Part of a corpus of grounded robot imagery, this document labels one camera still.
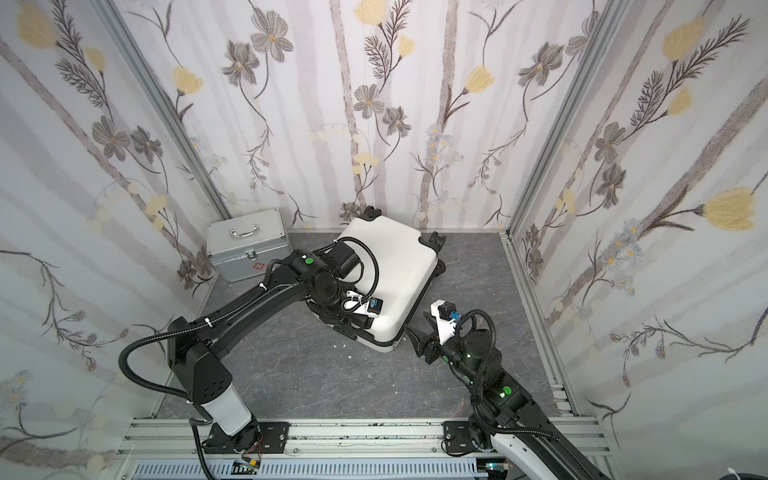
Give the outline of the white hard-shell suitcase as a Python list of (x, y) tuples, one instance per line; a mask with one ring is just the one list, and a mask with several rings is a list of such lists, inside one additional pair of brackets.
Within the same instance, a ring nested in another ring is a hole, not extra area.
[(312, 253), (326, 264), (326, 271), (310, 282), (306, 305), (325, 323), (324, 308), (341, 303), (348, 291), (362, 294), (363, 300), (382, 299), (380, 315), (356, 341), (390, 352), (433, 279), (446, 270), (439, 259), (445, 241), (438, 232), (425, 237), (367, 206), (332, 244)]

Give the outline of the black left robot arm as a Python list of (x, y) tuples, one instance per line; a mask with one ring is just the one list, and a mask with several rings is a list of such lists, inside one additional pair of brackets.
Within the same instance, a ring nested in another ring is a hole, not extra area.
[[(341, 237), (318, 250), (297, 249), (283, 259), (270, 261), (263, 281), (224, 307), (192, 322), (179, 318), (166, 332), (127, 345), (118, 357), (120, 371), (134, 384), (179, 397), (200, 413), (200, 418), (190, 421), (191, 427), (210, 425), (211, 432), (208, 442), (196, 444), (199, 454), (217, 448), (233, 453), (254, 451), (263, 435), (223, 358), (257, 327), (300, 301), (318, 307), (332, 321), (356, 318), (356, 309), (375, 292), (369, 289), (351, 306), (346, 304), (356, 286), (347, 277), (364, 268), (355, 251), (362, 244), (358, 239)], [(131, 353), (162, 341), (168, 344), (169, 367), (181, 384), (179, 388), (149, 381), (129, 365)]]

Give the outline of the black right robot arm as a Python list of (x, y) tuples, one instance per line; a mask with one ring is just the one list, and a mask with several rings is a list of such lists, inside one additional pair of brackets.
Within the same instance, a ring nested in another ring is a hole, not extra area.
[(492, 450), (528, 479), (606, 479), (547, 417), (533, 396), (503, 366), (498, 330), (480, 309), (463, 314), (448, 302), (427, 314), (430, 329), (406, 325), (415, 354), (445, 362), (467, 388), (470, 442)]

